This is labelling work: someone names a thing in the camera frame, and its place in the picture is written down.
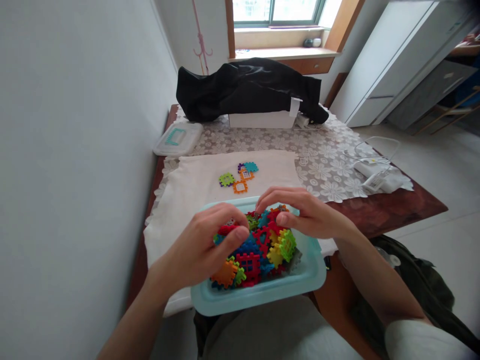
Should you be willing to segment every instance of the chair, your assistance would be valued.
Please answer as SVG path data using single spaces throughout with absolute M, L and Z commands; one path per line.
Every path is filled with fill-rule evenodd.
M 478 108 L 480 108 L 480 103 L 477 104 L 475 107 L 472 107 L 472 106 L 467 106 L 467 107 L 460 107 L 460 105 L 462 105 L 463 103 L 465 103 L 467 100 L 469 100 L 470 98 L 473 98 L 475 95 L 477 95 L 478 93 L 480 93 L 480 86 L 474 86 L 473 88 L 473 92 L 467 96 L 466 98 L 464 98 L 462 101 L 458 102 L 457 104 L 455 104 L 455 106 L 453 107 L 446 107 L 446 106 L 441 106 L 441 105 L 435 105 L 434 107 L 432 107 L 429 111 L 427 111 L 425 113 L 424 116 L 422 116 L 418 121 L 426 118 L 428 115 L 430 115 L 433 111 L 435 110 L 438 110 L 440 112 L 442 112 L 442 114 L 437 117 L 435 120 L 433 120 L 432 122 L 426 124 L 424 127 L 422 127 L 420 130 L 418 130 L 416 133 L 413 134 L 413 136 L 415 135 L 418 135 L 420 134 L 422 131 L 424 131 L 425 129 L 429 128 L 430 126 L 432 126 L 433 124 L 435 124 L 437 121 L 439 121 L 441 118 L 444 118 L 446 116 L 450 116 L 450 115 L 461 115 L 460 117 L 457 117 L 455 120 L 443 125 L 442 127 L 438 128 L 437 130 L 435 130 L 434 132 L 432 132 L 430 135 L 433 135 L 433 134 L 436 134 L 438 133 L 440 130 L 442 130 L 443 128 L 446 128 L 450 125 L 453 125 L 455 124 L 457 121 L 460 121 L 461 119 L 463 119 L 464 117 L 466 117 L 468 114 L 474 112 L 475 110 L 477 110 Z

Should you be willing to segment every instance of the wooden table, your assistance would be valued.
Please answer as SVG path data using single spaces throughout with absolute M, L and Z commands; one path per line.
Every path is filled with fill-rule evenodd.
M 165 129 L 177 118 L 177 110 L 178 105 L 171 106 Z M 156 198 L 154 191 L 158 189 L 163 178 L 164 159 L 164 156 L 158 157 L 155 177 L 150 189 L 147 216 L 150 215 Z M 412 182 L 414 191 L 399 189 L 391 194 L 356 197 L 344 200 L 342 203 L 328 202 L 328 205 L 349 217 L 367 238 L 385 234 L 448 210 L 442 202 L 413 179 Z M 350 309 L 357 302 L 360 294 L 348 271 L 341 264 L 338 253 L 331 257 L 331 268 L 332 270 L 327 272 L 324 285 L 313 292 L 318 309 L 362 357 L 379 359 L 349 315 Z M 130 280 L 127 309 L 140 292 L 147 272 L 147 249 L 142 232 Z

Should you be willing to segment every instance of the lace tablecloth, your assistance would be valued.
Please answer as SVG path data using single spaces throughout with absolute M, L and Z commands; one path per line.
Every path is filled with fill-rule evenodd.
M 188 121 L 178 107 L 176 121 Z M 203 133 L 197 146 L 189 156 L 222 154 L 233 152 L 280 149 L 298 153 L 296 172 L 312 195 L 324 202 L 341 203 L 351 198 L 366 198 L 371 195 L 363 187 L 366 177 L 353 169 L 355 160 L 344 155 L 344 151 L 354 155 L 354 147 L 361 143 L 360 135 L 339 121 L 329 112 L 329 118 L 318 130 L 230 128 L 228 117 L 204 123 Z M 362 157 L 379 154 L 368 144 L 359 146 Z M 164 175 L 178 167 L 177 158 L 167 157 Z M 396 167 L 389 169 L 402 177 L 402 188 L 413 191 L 412 181 Z M 167 177 L 164 176 L 155 191 L 157 200 L 165 190 Z

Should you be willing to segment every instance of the left hand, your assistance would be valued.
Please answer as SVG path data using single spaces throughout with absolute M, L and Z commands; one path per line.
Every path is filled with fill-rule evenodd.
M 216 246 L 214 235 L 231 218 L 241 226 L 231 231 Z M 170 297 L 182 288 L 202 282 L 222 267 L 227 257 L 249 234 L 246 216 L 232 204 L 222 202 L 198 212 L 170 249 L 150 267 L 144 287 L 151 294 L 163 293 Z

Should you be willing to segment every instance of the white box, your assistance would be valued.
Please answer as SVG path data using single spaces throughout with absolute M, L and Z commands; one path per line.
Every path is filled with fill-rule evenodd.
M 253 112 L 246 114 L 229 114 L 231 128 L 259 128 L 259 129 L 291 129 L 299 112 L 302 100 L 290 99 L 290 112 Z

